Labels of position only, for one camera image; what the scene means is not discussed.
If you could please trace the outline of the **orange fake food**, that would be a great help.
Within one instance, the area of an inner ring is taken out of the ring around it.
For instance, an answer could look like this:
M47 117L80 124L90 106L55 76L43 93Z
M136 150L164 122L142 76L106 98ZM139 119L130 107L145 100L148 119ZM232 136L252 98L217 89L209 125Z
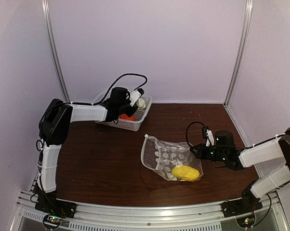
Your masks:
M122 115L119 116L119 119L134 121L135 120L135 115L128 116L127 114L122 114Z

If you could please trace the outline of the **white fake cauliflower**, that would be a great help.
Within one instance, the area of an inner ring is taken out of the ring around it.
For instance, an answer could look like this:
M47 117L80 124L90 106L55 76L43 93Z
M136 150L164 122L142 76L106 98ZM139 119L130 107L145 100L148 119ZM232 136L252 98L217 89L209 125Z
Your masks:
M137 106L137 110L144 110L147 108L147 104L146 101L142 98L139 98L136 103L135 106Z

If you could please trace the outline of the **yellow fake lemon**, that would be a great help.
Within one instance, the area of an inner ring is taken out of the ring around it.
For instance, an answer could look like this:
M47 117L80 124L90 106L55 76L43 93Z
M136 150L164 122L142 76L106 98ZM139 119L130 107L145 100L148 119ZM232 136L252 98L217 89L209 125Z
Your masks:
M200 172L190 166L176 166L171 171L172 175L179 180L196 181L200 177Z

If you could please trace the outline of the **clear zip top bag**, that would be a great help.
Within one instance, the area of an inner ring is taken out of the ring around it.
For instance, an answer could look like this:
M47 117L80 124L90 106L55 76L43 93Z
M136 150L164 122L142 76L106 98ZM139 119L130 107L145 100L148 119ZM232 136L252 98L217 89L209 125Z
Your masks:
M184 142L174 143L158 140L154 136L144 139L141 149L141 162L143 166L152 170L167 181L183 181L172 175L171 171L176 166L190 166L203 176L202 162L196 159Z

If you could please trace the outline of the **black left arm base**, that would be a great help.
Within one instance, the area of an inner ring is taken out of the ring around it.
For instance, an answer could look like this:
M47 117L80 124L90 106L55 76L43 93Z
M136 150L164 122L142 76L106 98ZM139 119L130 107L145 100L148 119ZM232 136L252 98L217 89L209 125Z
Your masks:
M60 218L74 218L77 205L72 202L47 198L39 195L35 209Z

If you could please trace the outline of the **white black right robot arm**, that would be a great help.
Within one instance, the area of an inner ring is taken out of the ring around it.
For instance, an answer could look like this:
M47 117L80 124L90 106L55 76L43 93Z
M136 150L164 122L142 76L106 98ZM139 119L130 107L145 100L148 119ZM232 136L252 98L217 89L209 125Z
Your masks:
M189 144L190 151L197 159L221 162L234 171L273 164L267 175L251 183L242 192L237 205L241 212L249 212L259 198L290 182L290 127L250 147L236 146L233 133L227 130L212 133L208 127L204 127L202 133L205 143Z

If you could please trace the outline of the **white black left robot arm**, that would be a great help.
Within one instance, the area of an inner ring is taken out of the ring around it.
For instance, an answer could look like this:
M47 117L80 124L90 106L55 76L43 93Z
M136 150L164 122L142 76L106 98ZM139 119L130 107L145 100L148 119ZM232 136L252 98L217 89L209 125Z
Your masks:
M70 124L80 121L112 122L120 115L132 116L137 102L144 94L142 88L128 91L123 87L108 90L95 103L64 102L54 98L39 122L38 202L50 214L60 210L60 203L48 195L56 191L56 169L60 149L68 137Z

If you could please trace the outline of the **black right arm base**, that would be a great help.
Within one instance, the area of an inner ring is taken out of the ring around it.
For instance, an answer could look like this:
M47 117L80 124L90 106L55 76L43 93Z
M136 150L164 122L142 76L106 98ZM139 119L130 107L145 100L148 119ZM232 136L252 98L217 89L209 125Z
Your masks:
M250 203L241 198L233 201L226 200L221 204L221 210L225 218L253 213L255 210L262 209L262 207L263 204L259 199Z

